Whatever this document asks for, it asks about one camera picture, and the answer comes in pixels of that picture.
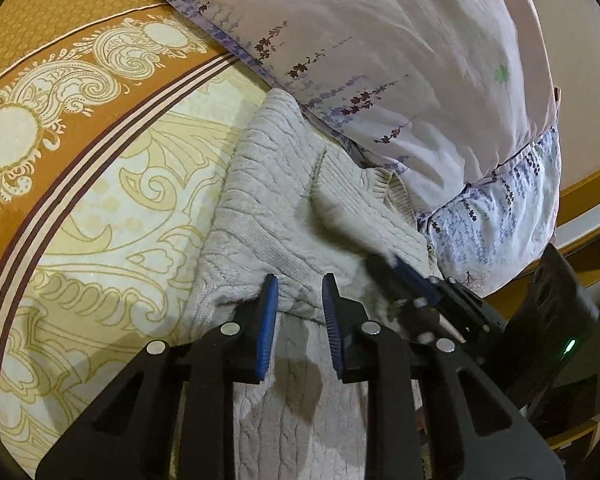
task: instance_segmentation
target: bed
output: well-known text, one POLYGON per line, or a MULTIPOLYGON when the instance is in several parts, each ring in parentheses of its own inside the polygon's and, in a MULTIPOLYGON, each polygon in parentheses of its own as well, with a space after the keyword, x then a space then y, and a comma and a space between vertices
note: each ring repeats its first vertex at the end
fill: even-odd
MULTIPOLYGON (((139 349, 181 339, 234 149, 274 83, 217 39, 165 0, 0 7, 0 439, 31 475, 139 349)), ((553 232, 555 125, 501 162, 420 211, 442 273, 481 294, 553 232)))

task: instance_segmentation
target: white strip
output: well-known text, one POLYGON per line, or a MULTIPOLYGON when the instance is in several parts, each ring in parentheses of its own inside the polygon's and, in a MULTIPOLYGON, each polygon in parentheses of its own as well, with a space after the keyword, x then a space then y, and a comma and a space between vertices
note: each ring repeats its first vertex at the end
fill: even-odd
POLYGON ((36 50, 32 50, 28 54, 24 55, 19 60, 15 61, 11 66, 8 66, 4 70, 2 70, 2 72, 0 72, 0 78, 4 74, 6 74, 9 70, 11 70, 13 67, 15 67, 16 65, 22 63, 24 60, 29 59, 34 54, 39 53, 41 50, 44 50, 44 49, 48 48, 50 45, 52 45, 54 43, 57 43, 60 40, 64 40, 64 38, 66 38, 67 36, 75 34, 76 32, 78 32, 78 31, 80 31, 80 30, 82 30, 84 28, 91 27, 91 25, 96 25, 97 23, 106 22, 107 20, 110 20, 111 18, 116 18, 118 16, 122 16, 123 14, 128 14, 130 12, 134 12, 135 10, 150 9, 152 7, 159 7, 159 6, 162 6, 164 4, 165 4, 165 2, 160 2, 158 4, 151 4, 151 5, 147 5, 147 6, 144 6, 144 7, 138 7, 137 9, 123 10, 122 12, 119 12, 117 14, 112 14, 111 16, 107 16, 106 18, 100 18, 99 20, 95 20, 94 22, 85 23, 84 25, 81 25, 80 27, 74 28, 73 30, 70 30, 69 32, 63 34, 62 36, 58 36, 54 40, 51 40, 48 43, 45 43, 44 45, 39 46, 36 50))
POLYGON ((555 230, 555 242, 558 249, 577 242, 586 235, 600 229, 600 203, 587 212, 569 220, 555 230))
MULTIPOLYGON (((58 216, 68 207, 69 202, 71 201, 72 197, 75 196, 75 193, 102 166, 102 164, 116 151, 116 149, 118 149, 131 135, 133 135, 138 130, 138 128, 141 127, 142 124, 145 124, 148 120, 155 117, 157 114, 160 114, 165 109, 168 109, 171 106, 173 106, 174 102, 177 102, 184 94, 189 92, 193 86, 195 86, 197 83, 200 82, 200 80, 218 74, 219 72, 224 70, 225 67, 230 65, 232 62, 234 62, 234 56, 232 56, 232 54, 224 54, 224 56, 222 56, 222 61, 220 61, 219 59, 215 59, 211 62, 208 62, 205 66, 200 67, 194 73, 190 74, 189 78, 192 78, 192 79, 190 79, 190 81, 183 88, 178 90, 174 95, 170 96, 167 101, 163 102, 160 105, 160 107, 156 107, 156 105, 155 105, 156 101, 158 101, 161 98, 161 96, 165 95, 166 93, 173 91, 173 86, 171 86, 170 88, 167 88, 165 91, 161 92, 160 95, 152 98, 151 101, 147 102, 141 108, 139 108, 133 114, 131 114, 124 123, 116 126, 114 129, 112 129, 110 131, 110 133, 105 138, 101 139, 97 143, 97 145, 94 146, 90 150, 90 152, 84 157, 85 159, 90 158, 90 156, 93 155, 93 153, 97 152, 103 144, 106 144, 108 141, 110 141, 111 137, 115 137, 115 135, 117 135, 121 129, 125 128, 125 125, 128 124, 129 121, 133 120, 133 118, 138 117, 138 115, 142 115, 142 122, 135 124, 128 131, 124 132, 124 134, 120 135, 120 137, 117 138, 112 143, 112 145, 106 149, 105 153, 103 153, 96 162, 91 163, 90 166, 88 168, 86 168, 86 170, 82 165, 80 165, 80 164, 76 165, 70 171, 70 173, 65 177, 65 179, 58 186, 56 186, 56 188, 54 188, 53 193, 46 200, 46 202, 50 203, 53 200, 55 200, 58 196, 62 196, 62 200, 60 201, 58 206, 56 206, 54 208, 51 215, 49 215, 49 217, 45 220, 42 228, 40 228, 36 232, 35 238, 34 238, 33 242, 30 243, 29 247, 37 248, 40 246, 45 235, 48 233, 49 229, 51 228, 53 223, 56 221, 58 216), (201 74, 201 71, 208 69, 208 66, 213 63, 217 63, 217 65, 212 70, 209 70, 209 71, 201 74), (80 177, 78 182, 76 182, 75 185, 72 186, 71 189, 66 189, 65 183, 68 182, 69 180, 71 180, 71 178, 79 171, 85 171, 83 176, 80 177)), ((176 84, 177 85, 182 84, 184 81, 186 81, 186 80, 181 80, 181 81, 177 82, 176 84)), ((23 250, 24 243, 26 242, 27 237, 31 234, 35 225, 40 220, 40 217, 44 215, 45 211, 46 211, 45 208, 41 207, 37 211, 37 213, 34 216, 34 218, 32 219, 32 221, 27 225, 22 236, 20 236, 20 238, 18 238, 18 241, 17 241, 15 247, 13 248, 13 251, 11 251, 11 253, 10 253, 9 259, 7 261, 6 266, 4 267, 4 270, 0 274, 0 291, 5 286, 6 277, 9 273, 11 267, 14 264, 14 260, 16 259, 16 256, 20 253, 21 250, 23 250)), ((13 303, 14 297, 16 295, 16 292, 18 290, 20 283, 22 282, 23 275, 26 272, 26 269, 29 266, 29 263, 30 263, 30 260, 28 260, 27 258, 23 258, 20 261, 20 265, 18 266, 18 269, 16 270, 16 273, 14 274, 11 284, 7 285, 8 290, 4 297, 4 301, 2 302, 2 304, 5 307, 0 309, 0 333, 2 332, 1 327, 4 327, 4 325, 6 323, 6 318, 8 316, 9 310, 10 310, 8 306, 10 306, 11 303, 13 303)))

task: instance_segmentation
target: green led indicator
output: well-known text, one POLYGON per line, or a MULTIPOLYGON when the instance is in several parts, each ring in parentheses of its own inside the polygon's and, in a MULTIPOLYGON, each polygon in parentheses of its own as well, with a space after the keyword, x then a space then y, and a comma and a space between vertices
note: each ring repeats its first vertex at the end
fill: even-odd
POLYGON ((574 346, 576 346, 576 340, 572 339, 571 341, 569 341, 567 348, 564 349, 564 354, 568 354, 571 350, 573 350, 574 346))

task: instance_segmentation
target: patterned bed sheet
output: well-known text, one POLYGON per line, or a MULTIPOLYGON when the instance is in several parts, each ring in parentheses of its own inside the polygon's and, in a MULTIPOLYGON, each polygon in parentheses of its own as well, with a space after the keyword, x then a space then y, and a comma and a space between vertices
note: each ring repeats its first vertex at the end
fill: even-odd
POLYGON ((180 341, 266 91, 164 4, 83 26, 0 76, 0 438, 30 475, 150 339, 180 341))

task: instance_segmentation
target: pillowcase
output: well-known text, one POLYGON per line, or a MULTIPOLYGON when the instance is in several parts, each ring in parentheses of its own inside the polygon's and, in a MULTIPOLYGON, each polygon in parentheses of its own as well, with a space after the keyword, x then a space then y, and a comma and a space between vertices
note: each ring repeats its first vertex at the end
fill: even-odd
POLYGON ((555 233, 561 169, 552 126, 507 167, 419 222, 440 271, 485 297, 539 258, 555 233))
POLYGON ((531 0, 168 0, 433 211, 547 130, 531 0))

